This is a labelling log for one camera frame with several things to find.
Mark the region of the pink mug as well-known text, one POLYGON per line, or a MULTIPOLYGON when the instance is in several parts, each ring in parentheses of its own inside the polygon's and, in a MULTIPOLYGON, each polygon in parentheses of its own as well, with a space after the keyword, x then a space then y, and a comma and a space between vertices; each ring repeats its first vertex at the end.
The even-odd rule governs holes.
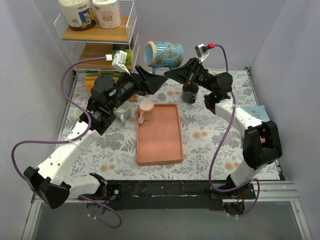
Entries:
POLYGON ((142 124, 146 121, 151 121, 155 118, 155 104, 152 100, 142 100, 138 105, 138 123, 142 124))

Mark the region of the floral table mat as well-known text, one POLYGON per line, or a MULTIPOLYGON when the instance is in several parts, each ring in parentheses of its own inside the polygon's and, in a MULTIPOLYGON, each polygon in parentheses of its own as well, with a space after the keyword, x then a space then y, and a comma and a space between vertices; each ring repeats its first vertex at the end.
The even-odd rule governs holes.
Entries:
POLYGON ((242 137, 228 123, 205 108, 200 88, 194 104, 185 103, 182 86, 168 80, 150 99, 177 104, 182 129, 183 162, 139 166, 137 164, 137 103, 131 117, 116 120, 102 137, 90 145, 68 171, 71 177, 97 173, 107 180, 225 180, 243 160, 242 137))

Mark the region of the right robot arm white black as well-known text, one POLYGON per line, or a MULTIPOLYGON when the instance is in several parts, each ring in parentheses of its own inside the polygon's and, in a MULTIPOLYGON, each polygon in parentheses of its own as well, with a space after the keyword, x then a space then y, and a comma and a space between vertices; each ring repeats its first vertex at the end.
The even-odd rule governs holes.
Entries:
POLYGON ((227 193, 232 199, 239 198, 245 192, 244 186, 254 181, 261 169, 283 155, 276 123, 262 121, 238 107, 232 92, 232 75, 227 71, 212 75, 196 57, 164 74, 185 86, 196 84, 209 90, 210 94, 204 96, 205 107, 227 121, 229 128, 234 127, 241 134, 243 161, 227 177, 225 189, 212 187, 216 192, 227 193))

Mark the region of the blue butterfly mug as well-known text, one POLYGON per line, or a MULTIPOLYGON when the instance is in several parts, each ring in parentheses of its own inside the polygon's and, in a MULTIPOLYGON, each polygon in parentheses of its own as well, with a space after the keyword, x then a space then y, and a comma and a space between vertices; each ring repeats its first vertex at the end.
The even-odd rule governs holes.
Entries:
POLYGON ((149 41, 144 50, 144 61, 156 74, 159 68, 178 68, 184 60, 184 48, 178 42, 149 41))

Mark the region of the aluminium frame rail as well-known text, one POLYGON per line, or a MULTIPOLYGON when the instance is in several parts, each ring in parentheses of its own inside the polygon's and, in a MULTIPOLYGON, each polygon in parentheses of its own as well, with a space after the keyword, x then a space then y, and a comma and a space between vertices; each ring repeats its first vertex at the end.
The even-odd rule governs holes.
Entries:
POLYGON ((301 201, 294 181, 262 180, 259 181, 260 202, 296 202, 301 201))

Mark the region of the dark teal mug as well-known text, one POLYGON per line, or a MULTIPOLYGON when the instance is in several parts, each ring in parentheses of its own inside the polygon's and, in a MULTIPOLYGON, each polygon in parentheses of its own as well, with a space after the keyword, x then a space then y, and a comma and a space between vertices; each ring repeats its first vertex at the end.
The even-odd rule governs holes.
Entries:
POLYGON ((76 108, 75 111, 74 111, 74 116, 75 116, 75 118, 76 118, 77 120, 79 120, 80 117, 81 117, 81 115, 82 115, 83 113, 84 113, 84 112, 83 112, 81 109, 76 108))

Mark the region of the blue chips bag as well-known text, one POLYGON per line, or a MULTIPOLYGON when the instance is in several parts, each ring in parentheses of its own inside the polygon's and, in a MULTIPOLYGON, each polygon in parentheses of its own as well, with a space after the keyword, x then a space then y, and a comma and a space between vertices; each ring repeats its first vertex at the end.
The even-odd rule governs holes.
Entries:
POLYGON ((267 114, 264 105, 241 107, 241 109, 250 114, 251 116, 260 119, 262 122, 270 121, 269 115, 267 114))

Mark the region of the light blue white mug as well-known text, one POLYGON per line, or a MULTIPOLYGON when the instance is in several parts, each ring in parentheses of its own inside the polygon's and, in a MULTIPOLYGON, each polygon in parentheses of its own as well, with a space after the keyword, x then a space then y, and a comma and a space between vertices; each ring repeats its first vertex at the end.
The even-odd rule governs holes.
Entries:
POLYGON ((132 115, 132 110, 129 101, 125 101, 121 106, 119 106, 115 111, 114 114, 121 123, 125 123, 127 120, 130 119, 132 115))

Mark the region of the pink plastic tray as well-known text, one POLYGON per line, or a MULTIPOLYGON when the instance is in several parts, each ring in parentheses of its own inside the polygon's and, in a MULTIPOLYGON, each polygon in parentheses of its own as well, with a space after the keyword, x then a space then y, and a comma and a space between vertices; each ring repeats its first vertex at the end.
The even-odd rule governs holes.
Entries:
POLYGON ((182 163, 183 134, 178 105, 156 103, 154 112, 154 119, 137 124, 137 164, 155 166, 182 163))

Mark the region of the white toilet paper pack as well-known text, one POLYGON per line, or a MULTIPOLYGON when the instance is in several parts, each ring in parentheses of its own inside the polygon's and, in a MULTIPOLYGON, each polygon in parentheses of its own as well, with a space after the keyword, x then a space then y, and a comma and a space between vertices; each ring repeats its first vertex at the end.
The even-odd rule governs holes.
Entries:
POLYGON ((93 0, 92 3, 101 28, 114 29, 122 24, 119 0, 93 0))

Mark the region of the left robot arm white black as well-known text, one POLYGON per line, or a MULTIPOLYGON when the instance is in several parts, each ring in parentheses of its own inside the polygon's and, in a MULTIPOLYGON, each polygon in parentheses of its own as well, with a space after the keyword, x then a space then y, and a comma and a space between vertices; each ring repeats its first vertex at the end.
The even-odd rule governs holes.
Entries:
POLYGON ((67 138, 37 167, 23 173, 31 190, 51 209, 60 207, 70 197, 101 200, 107 193, 107 181, 97 173, 68 178, 71 166, 99 139, 116 120, 115 110, 134 95, 153 95, 167 81, 164 75, 152 74, 141 66, 136 73, 122 72, 117 81, 100 75, 91 88, 86 109, 67 138))

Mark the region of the brown toilet paper pack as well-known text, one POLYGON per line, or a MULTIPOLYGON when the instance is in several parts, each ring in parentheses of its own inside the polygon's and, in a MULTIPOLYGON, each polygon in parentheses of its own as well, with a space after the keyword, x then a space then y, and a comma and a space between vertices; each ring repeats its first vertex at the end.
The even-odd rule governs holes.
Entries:
POLYGON ((86 31, 96 25, 90 0, 58 0, 63 15, 74 31, 86 31))

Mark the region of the black mug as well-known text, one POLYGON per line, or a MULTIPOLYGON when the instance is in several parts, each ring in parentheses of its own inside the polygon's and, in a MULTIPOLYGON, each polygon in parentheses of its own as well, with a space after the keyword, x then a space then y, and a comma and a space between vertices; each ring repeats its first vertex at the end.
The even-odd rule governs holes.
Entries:
POLYGON ((199 87, 195 83, 182 86, 182 100, 188 104, 194 104, 198 95, 199 87))

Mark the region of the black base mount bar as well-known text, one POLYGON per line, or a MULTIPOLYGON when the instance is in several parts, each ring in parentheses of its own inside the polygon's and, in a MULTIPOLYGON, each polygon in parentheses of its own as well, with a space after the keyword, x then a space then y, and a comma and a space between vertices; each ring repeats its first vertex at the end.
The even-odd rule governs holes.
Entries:
POLYGON ((98 201, 114 210, 205 209, 223 211, 223 202, 254 200, 253 184, 234 192, 217 192, 208 180, 110 180, 98 201))

